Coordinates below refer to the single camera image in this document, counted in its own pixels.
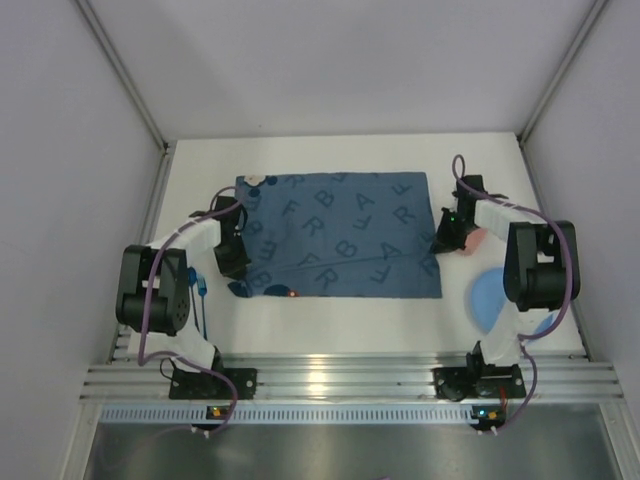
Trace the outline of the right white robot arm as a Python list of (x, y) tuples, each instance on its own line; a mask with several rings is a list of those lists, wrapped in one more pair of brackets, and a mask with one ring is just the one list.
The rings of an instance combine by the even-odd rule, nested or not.
[(506, 245), (502, 285), (507, 304), (477, 344), (484, 363), (509, 367), (521, 347), (554, 332), (580, 291), (574, 225), (489, 194), (480, 175), (456, 179), (456, 207), (444, 209), (431, 251), (466, 248), (467, 238), (485, 230)]

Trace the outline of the pink plastic cup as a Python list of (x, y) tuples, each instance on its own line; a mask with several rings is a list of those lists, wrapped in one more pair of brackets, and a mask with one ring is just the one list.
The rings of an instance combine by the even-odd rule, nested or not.
[(481, 246), (486, 238), (487, 231), (485, 229), (476, 229), (470, 232), (464, 242), (464, 247), (458, 250), (462, 256), (472, 256)]

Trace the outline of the blue lettered cloth placemat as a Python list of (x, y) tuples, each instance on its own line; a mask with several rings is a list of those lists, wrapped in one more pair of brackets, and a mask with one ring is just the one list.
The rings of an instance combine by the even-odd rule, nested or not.
[(439, 299), (423, 172), (239, 176), (250, 263), (237, 297)]

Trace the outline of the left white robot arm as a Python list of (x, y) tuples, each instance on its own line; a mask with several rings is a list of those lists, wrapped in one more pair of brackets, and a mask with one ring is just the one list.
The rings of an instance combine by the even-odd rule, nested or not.
[(131, 331), (129, 352), (141, 365), (168, 357), (189, 371), (223, 370), (195, 299), (196, 290), (206, 287), (195, 263), (209, 255), (222, 276), (242, 279), (250, 263), (242, 239), (247, 220), (240, 201), (219, 196), (210, 210), (192, 213), (166, 236), (124, 250), (115, 313)]

